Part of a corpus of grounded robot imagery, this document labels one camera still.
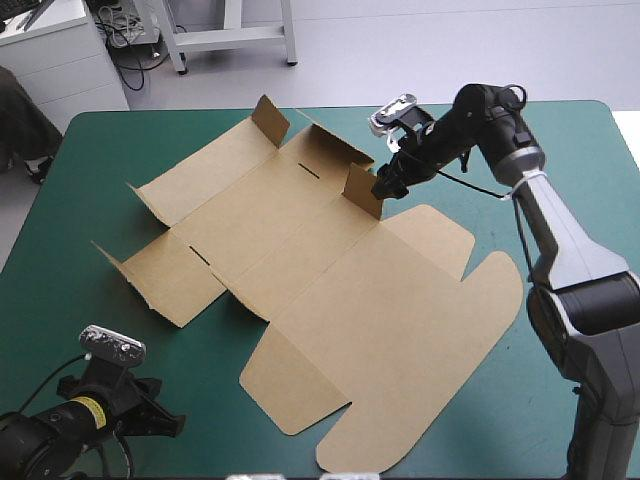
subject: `green table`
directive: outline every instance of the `green table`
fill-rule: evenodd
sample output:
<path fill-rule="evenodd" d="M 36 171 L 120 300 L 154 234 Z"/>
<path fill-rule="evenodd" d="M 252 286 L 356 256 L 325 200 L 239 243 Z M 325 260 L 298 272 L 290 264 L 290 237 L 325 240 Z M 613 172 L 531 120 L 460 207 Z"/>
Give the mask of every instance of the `green table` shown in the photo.
<path fill-rule="evenodd" d="M 447 106 L 434 106 L 435 116 Z M 384 141 L 366 122 L 373 108 L 306 113 L 377 160 Z M 282 472 L 317 476 L 314 447 L 341 412 L 287 437 L 238 384 L 265 324 L 228 293 L 189 326 L 176 329 L 96 251 L 95 240 L 127 258 L 163 230 L 126 182 L 142 185 L 216 138 L 250 112 L 160 111 L 83 114 L 72 122 L 0 275 L 0 412 L 15 409 L 56 365 L 79 352 L 78 333 L 95 323 L 138 338 L 148 360 L 136 370 L 165 384 L 160 401 L 187 413 L 183 434 L 133 439 L 141 476 L 223 476 Z M 290 135 L 308 120 L 293 110 Z M 592 237 L 640 271 L 640 177 L 611 113 L 596 102 L 532 103 L 525 111 L 547 153 L 552 182 Z M 449 172 L 458 173 L 454 164 Z M 474 151 L 467 180 L 501 191 Z M 525 272 L 509 202 L 445 179 L 418 186 L 387 214 L 429 203 L 473 232 L 468 270 L 492 250 Z M 76 366 L 72 373 L 79 373 Z M 53 405 L 54 386 L 29 412 Z M 524 308 L 514 326 L 416 447 L 388 473 L 421 477 L 558 477 L 565 468 L 576 398 L 533 333 Z M 110 462 L 121 463 L 111 445 Z M 81 466 L 98 473 L 94 454 Z M 630 474 L 640 474 L 640 456 Z"/>

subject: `white cabinet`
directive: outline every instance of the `white cabinet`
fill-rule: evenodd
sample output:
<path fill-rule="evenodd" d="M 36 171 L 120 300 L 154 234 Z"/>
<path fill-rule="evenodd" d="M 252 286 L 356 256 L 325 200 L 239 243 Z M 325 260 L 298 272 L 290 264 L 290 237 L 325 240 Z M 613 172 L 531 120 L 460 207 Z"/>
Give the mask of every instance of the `white cabinet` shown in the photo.
<path fill-rule="evenodd" d="M 27 31 L 0 34 L 0 65 L 62 132 L 79 113 L 129 110 L 122 83 L 82 0 L 56 0 Z"/>

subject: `flat cardboard box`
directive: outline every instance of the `flat cardboard box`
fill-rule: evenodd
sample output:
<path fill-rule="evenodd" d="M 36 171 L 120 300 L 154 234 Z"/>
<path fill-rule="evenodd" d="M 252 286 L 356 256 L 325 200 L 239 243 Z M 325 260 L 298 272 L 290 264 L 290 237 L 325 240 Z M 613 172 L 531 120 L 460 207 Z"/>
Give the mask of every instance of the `flat cardboard box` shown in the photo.
<path fill-rule="evenodd" d="M 513 322 L 494 252 L 462 280 L 473 236 L 426 205 L 381 221 L 373 161 L 267 97 L 250 118 L 135 193 L 169 230 L 120 263 L 183 327 L 224 290 L 265 321 L 244 389 L 287 434 L 351 403 L 317 448 L 326 470 L 400 461 Z"/>

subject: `white drawer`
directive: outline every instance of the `white drawer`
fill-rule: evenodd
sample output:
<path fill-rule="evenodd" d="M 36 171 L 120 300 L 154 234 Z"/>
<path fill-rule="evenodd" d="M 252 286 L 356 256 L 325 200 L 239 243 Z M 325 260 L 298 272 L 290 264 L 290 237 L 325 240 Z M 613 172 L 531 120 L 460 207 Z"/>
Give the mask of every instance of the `white drawer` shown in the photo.
<path fill-rule="evenodd" d="M 34 103 L 45 103 L 103 87 L 118 80 L 111 60 L 96 55 L 18 77 Z"/>
<path fill-rule="evenodd" d="M 102 54 L 94 25 L 84 23 L 64 30 L 0 46 L 0 65 L 23 75 Z"/>
<path fill-rule="evenodd" d="M 129 110 L 120 82 L 42 103 L 38 107 L 62 133 L 79 113 Z"/>

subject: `yellow label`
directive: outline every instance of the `yellow label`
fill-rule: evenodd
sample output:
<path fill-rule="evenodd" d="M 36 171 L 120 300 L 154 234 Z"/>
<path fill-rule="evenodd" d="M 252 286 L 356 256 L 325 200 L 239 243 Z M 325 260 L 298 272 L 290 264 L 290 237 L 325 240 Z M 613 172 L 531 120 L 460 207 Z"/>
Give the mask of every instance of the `yellow label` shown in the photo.
<path fill-rule="evenodd" d="M 96 429 L 100 430 L 107 424 L 107 417 L 104 414 L 104 410 L 98 402 L 89 397 L 75 397 L 70 400 L 71 402 L 77 402 L 87 407 L 87 409 L 93 415 L 93 419 L 96 421 Z"/>

